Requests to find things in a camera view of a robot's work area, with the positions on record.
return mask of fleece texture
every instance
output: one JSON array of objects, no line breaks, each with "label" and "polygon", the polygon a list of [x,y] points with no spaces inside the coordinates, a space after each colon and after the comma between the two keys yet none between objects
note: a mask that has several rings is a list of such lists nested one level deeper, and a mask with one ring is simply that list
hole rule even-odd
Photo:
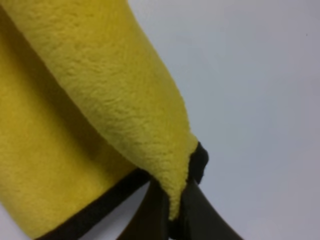
[{"label": "fleece texture", "polygon": [[131,173],[0,7],[0,201],[32,239]]},{"label": "fleece texture", "polygon": [[183,99],[125,0],[0,0],[59,85],[178,215],[191,153]]}]

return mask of black edging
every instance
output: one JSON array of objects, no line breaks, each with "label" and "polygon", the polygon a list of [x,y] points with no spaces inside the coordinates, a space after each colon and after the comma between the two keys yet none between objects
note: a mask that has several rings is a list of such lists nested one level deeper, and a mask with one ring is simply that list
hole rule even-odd
[{"label": "black edging", "polygon": [[[204,175],[208,160],[208,153],[199,142],[194,153],[190,155],[189,162],[189,176],[193,177],[197,183],[200,183]],[[137,189],[147,183],[150,178],[147,172],[141,169],[134,170],[66,222],[35,240],[78,240]],[[176,236],[177,231],[177,222],[171,222],[170,235]]]},{"label": "black edging", "polygon": [[36,240],[78,240],[149,180],[145,171],[134,170],[97,200]]}]

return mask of yellow fleece fabric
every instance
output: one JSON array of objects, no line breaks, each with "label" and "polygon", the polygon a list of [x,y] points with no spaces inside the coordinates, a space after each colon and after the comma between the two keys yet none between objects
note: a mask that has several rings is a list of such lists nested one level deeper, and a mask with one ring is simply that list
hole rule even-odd
[{"label": "yellow fleece fabric", "polygon": [[135,166],[87,122],[0,7],[0,201],[38,238]]}]

